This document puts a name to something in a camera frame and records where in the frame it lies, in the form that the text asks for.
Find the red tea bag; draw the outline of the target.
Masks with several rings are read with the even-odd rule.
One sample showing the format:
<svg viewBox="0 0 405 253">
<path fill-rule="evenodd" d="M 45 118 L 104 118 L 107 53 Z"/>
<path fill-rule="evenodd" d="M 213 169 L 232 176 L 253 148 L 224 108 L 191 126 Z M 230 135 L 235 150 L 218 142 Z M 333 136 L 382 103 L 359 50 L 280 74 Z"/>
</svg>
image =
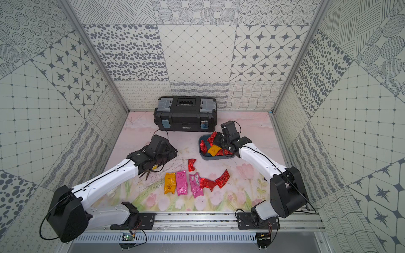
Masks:
<svg viewBox="0 0 405 253">
<path fill-rule="evenodd" d="M 229 174 L 228 170 L 225 170 L 224 173 L 219 178 L 217 178 L 215 180 L 215 182 L 219 186 L 219 188 L 221 189 L 222 187 L 224 187 L 226 185 L 229 178 L 230 178 L 230 174 Z"/>
<path fill-rule="evenodd" d="M 213 192 L 214 188 L 217 186 L 217 183 L 213 180 L 201 178 L 200 179 L 200 189 L 207 188 Z"/>
<path fill-rule="evenodd" d="M 196 159 L 188 159 L 188 171 L 193 172 L 196 170 L 194 164 L 196 162 Z"/>
</svg>

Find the pink tea bag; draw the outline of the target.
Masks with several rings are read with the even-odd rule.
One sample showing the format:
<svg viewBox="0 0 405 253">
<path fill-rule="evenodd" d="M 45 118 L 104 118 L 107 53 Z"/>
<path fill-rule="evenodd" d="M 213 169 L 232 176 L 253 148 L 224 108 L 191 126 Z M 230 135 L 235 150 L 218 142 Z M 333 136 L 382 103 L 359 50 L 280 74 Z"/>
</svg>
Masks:
<svg viewBox="0 0 405 253">
<path fill-rule="evenodd" d="M 192 190 L 192 194 L 193 194 L 195 199 L 197 197 L 199 197 L 199 196 L 204 195 L 204 190 L 201 189 L 201 187 L 200 187 L 200 175 L 199 175 L 199 173 L 189 175 L 189 182 L 190 182 L 190 187 L 191 187 L 191 190 Z"/>
<path fill-rule="evenodd" d="M 176 190 L 178 196 L 188 194 L 188 182 L 185 170 L 176 172 Z"/>
</svg>

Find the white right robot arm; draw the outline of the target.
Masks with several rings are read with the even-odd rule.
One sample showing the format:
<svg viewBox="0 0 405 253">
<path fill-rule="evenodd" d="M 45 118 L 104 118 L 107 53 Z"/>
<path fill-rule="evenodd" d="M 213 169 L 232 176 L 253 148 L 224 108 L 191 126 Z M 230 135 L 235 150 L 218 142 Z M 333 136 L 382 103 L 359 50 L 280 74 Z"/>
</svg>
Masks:
<svg viewBox="0 0 405 253">
<path fill-rule="evenodd" d="M 240 136 L 234 121 L 227 121 L 220 127 L 222 133 L 214 143 L 251 164 L 269 182 L 269 200 L 251 209 L 254 222 L 286 218 L 310 203 L 298 169 L 281 165 L 262 153 L 252 140 Z"/>
</svg>

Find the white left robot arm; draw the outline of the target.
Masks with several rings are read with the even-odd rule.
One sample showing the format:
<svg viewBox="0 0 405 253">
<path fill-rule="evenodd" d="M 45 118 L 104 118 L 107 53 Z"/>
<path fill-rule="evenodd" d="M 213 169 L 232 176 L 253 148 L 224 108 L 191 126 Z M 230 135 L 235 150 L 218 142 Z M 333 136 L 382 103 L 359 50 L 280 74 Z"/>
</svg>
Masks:
<svg viewBox="0 0 405 253">
<path fill-rule="evenodd" d="M 115 187 L 163 167 L 176 158 L 178 151 L 167 138 L 154 135 L 151 142 L 126 156 L 119 164 L 89 181 L 72 188 L 63 185 L 52 198 L 44 220 L 61 242 L 70 242 L 86 230 L 109 226 L 112 230 L 133 232 L 140 228 L 138 209 L 124 201 L 113 207 L 94 209 L 92 205 Z"/>
</svg>

